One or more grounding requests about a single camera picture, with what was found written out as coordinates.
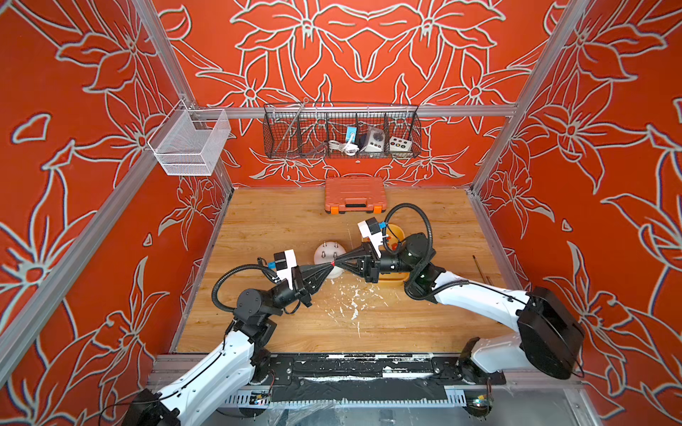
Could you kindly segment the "white dome with screws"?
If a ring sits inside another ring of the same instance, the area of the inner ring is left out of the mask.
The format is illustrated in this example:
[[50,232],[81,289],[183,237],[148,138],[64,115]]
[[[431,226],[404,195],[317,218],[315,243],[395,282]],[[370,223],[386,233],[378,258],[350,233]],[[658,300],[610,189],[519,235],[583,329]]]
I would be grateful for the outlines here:
[[[314,252],[314,263],[325,264],[336,260],[338,257],[346,254],[345,248],[336,241],[325,241]],[[335,280],[344,273],[344,270],[335,266],[330,274],[328,280]]]

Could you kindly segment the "yellow plastic tray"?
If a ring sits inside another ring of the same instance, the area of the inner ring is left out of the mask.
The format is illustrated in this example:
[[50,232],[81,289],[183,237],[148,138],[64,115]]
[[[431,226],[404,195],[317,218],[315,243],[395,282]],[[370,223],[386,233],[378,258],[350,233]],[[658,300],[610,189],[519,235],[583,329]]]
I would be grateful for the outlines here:
[[[402,244],[404,243],[405,239],[406,239],[406,234],[403,232],[401,227],[399,227],[399,225],[389,224],[387,226],[385,242],[388,244],[388,247],[391,250],[400,252],[402,249]],[[400,262],[400,266],[399,266],[400,278],[399,278],[399,280],[397,280],[397,282],[401,282],[402,280],[407,280],[408,277],[410,276],[410,272],[412,271],[412,268],[408,264],[405,264],[400,259],[400,256],[398,254],[395,254],[395,255],[399,258],[399,262]]]

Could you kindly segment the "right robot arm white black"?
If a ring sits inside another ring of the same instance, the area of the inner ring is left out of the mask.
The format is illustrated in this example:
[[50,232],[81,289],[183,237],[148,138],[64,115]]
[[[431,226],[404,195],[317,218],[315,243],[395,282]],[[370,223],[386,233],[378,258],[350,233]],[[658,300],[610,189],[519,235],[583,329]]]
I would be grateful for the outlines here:
[[434,256],[428,236],[413,234],[394,251],[363,243],[334,264],[366,282],[377,282],[382,274],[405,273],[409,298],[461,308],[509,328],[507,335],[474,337],[467,343],[463,366],[474,376],[532,367],[568,380],[581,372],[584,328],[550,289],[509,290],[468,280],[436,266]]

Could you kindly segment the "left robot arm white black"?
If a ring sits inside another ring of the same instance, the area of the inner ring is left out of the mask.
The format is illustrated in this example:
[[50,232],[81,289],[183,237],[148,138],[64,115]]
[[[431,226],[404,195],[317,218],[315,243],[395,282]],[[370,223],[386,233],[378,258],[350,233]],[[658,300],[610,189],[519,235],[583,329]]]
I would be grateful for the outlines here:
[[[335,267],[334,262],[316,266],[293,266],[289,278],[281,278],[264,264],[244,264],[218,279],[211,291],[214,305],[233,315],[221,343],[186,374],[158,392],[143,390],[129,404],[124,425],[199,425],[225,400],[253,378],[267,376],[270,352],[266,346],[286,308],[312,305]],[[218,293],[227,279],[249,270],[259,271],[273,284],[268,290],[245,289],[231,307]]]

